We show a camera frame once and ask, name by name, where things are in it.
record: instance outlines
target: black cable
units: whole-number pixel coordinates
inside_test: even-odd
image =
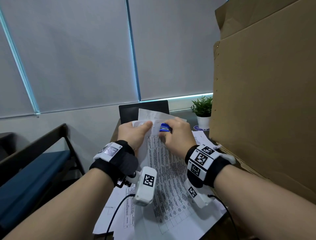
[[[128,197],[134,197],[134,196],[135,196],[135,194],[129,194],[129,195],[127,195],[125,198],[123,198],[123,200],[119,203],[119,205],[118,205],[118,207],[116,208],[116,210],[115,210],[115,212],[114,212],[114,214],[113,214],[113,217],[112,217],[112,219],[111,219],[111,221],[110,221],[109,227],[107,228],[107,231],[106,231],[104,240],[106,240],[106,237],[107,237],[107,235],[109,234],[109,230],[110,230],[111,224],[112,224],[112,222],[113,222],[113,219],[114,219],[115,214],[116,214],[116,212],[118,211],[119,207],[122,205],[122,203],[125,201],[126,198],[128,198]]]
[[[211,195],[211,194],[209,194],[209,195],[207,195],[209,198],[215,198],[215,199],[217,199],[223,206],[224,206],[224,208],[226,209],[226,211],[227,211],[227,213],[228,213],[228,215],[229,215],[229,217],[230,217],[230,220],[232,221],[232,223],[233,223],[233,226],[234,226],[234,229],[235,229],[235,232],[236,232],[236,236],[237,236],[237,239],[239,240],[239,236],[238,236],[238,232],[237,232],[237,228],[236,228],[236,225],[235,225],[235,222],[234,222],[234,220],[233,220],[233,218],[232,218],[232,215],[230,215],[230,212],[228,211],[228,209],[227,209],[227,207],[225,206],[225,204],[217,197],[217,196],[214,196],[214,195]]]

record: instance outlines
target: round sticker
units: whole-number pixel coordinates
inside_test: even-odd
[[[198,125],[194,126],[194,129],[195,129],[196,131],[208,131],[208,130],[209,130],[209,128],[208,128],[208,129],[199,128]]]

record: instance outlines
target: green plant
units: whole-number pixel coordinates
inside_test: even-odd
[[[202,96],[200,99],[197,99],[197,101],[192,102],[192,112],[194,112],[198,117],[211,116],[213,97]]]

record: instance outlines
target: flower pot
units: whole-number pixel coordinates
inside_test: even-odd
[[[211,119],[211,117],[198,117],[197,116],[198,127],[201,129],[209,129],[210,128],[210,119]]]

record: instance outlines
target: hand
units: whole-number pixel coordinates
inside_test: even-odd
[[[178,117],[169,119],[165,123],[172,127],[172,133],[160,132],[159,136],[165,137],[165,145],[172,154],[185,159],[188,150],[196,145],[190,124]]]
[[[147,121],[143,125],[134,128],[132,122],[124,123],[118,127],[118,140],[127,141],[135,152],[143,143],[145,134],[152,125],[152,121]]]

